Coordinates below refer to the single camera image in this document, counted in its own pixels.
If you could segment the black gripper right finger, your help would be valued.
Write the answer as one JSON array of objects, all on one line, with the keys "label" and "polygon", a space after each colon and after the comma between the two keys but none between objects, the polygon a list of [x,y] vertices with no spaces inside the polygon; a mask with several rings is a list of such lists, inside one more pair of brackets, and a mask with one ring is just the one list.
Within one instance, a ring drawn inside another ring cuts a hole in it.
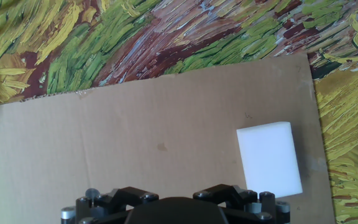
[{"label": "black gripper right finger", "polygon": [[193,194],[195,200],[219,206],[228,223],[290,224],[290,204],[271,192],[245,190],[237,185],[219,184]]}]

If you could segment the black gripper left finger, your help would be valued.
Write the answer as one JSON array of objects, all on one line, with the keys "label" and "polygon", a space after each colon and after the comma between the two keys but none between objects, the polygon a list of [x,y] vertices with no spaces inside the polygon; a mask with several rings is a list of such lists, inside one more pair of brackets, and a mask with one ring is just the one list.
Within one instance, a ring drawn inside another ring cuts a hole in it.
[{"label": "black gripper left finger", "polygon": [[159,199],[155,193],[124,187],[102,194],[97,189],[87,189],[76,199],[74,206],[61,209],[61,224],[124,223],[131,210],[127,207],[150,203]]}]

